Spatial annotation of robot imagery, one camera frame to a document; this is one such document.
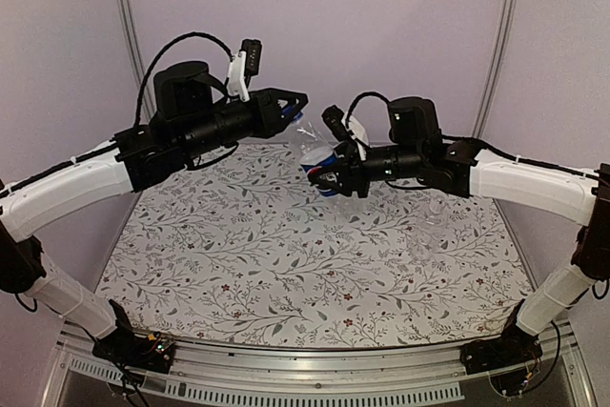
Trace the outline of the Pepsi label plastic bottle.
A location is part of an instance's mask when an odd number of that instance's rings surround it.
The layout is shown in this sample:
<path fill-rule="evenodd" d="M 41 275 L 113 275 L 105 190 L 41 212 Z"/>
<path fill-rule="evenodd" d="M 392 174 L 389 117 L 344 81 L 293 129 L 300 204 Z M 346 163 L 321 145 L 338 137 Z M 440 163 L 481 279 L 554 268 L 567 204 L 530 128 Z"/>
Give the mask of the Pepsi label plastic bottle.
<path fill-rule="evenodd" d="M 305 173 L 335 164 L 339 157 L 321 133 L 300 112 L 290 123 L 288 130 L 289 148 L 298 167 Z M 315 185 L 323 203 L 333 214 L 351 219 L 360 215 L 364 208 L 355 197 L 347 197 L 334 190 Z"/>

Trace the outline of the blue bottle cap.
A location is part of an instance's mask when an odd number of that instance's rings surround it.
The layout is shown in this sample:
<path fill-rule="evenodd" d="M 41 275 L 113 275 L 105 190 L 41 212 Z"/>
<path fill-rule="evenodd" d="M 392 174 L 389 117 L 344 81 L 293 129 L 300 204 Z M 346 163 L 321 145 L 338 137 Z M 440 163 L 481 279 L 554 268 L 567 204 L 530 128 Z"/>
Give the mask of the blue bottle cap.
<path fill-rule="evenodd" d="M 282 109 L 282 118 L 285 119 L 289 124 L 298 122 L 303 117 L 303 112 L 298 112 L 295 107 L 285 106 Z"/>

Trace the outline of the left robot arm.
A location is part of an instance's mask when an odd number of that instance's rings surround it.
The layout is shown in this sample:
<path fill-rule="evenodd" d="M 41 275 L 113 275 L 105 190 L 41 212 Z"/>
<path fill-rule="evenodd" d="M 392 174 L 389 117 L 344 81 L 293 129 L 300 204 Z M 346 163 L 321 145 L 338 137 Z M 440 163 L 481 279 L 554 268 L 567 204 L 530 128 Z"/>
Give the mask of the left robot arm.
<path fill-rule="evenodd" d="M 81 326 L 122 363 L 141 356 L 124 309 L 84 288 L 58 269 L 35 233 L 96 202 L 139 193 L 218 148 L 232 152 L 245 138 L 284 132 L 307 105 L 301 92 L 250 91 L 256 67 L 235 59 L 227 82 L 201 61 L 187 61 L 153 78 L 156 112 L 147 124 L 117 133 L 90 152 L 60 163 L 1 191 L 1 289 L 22 294 Z"/>

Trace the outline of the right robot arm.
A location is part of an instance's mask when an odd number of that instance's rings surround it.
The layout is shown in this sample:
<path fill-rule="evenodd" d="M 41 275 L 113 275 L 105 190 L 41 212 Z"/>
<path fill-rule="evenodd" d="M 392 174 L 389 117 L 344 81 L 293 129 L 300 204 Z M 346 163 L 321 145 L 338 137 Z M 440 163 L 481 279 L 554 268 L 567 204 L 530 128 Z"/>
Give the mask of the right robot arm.
<path fill-rule="evenodd" d="M 307 171 L 311 183 L 345 196 L 367 196 L 371 183 L 415 179 L 422 188 L 460 197 L 503 200 L 562 216 L 580 226 L 571 260 L 511 313 L 493 357 L 512 365 L 530 340 L 598 281 L 609 278 L 609 167 L 571 169 L 505 153 L 473 137 L 448 136 L 433 101 L 388 101 L 390 145 L 369 147 L 351 128 L 350 112 L 332 106 L 323 120 L 338 140 L 338 158 Z"/>

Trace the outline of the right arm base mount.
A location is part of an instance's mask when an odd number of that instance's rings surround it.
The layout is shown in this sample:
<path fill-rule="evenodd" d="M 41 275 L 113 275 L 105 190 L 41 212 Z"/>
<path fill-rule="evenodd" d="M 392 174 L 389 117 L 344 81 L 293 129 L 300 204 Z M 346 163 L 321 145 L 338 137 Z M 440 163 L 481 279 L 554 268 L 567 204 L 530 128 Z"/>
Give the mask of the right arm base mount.
<path fill-rule="evenodd" d="M 480 374 L 520 365 L 512 372 L 491 376 L 492 388 L 504 397 L 525 393 L 543 352 L 535 336 L 516 326 L 509 326 L 499 336 L 478 339 L 460 347 L 459 361 L 468 375 Z"/>

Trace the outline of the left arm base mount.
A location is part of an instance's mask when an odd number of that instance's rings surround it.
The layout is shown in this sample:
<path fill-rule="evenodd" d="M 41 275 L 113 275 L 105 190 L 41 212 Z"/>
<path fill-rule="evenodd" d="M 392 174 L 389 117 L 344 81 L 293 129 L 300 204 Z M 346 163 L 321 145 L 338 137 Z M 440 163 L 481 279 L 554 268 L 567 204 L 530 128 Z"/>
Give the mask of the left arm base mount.
<path fill-rule="evenodd" d="M 154 332 L 147 336 L 118 328 L 103 338 L 96 338 L 92 354 L 124 367 L 168 374 L 175 355 L 175 342 Z"/>

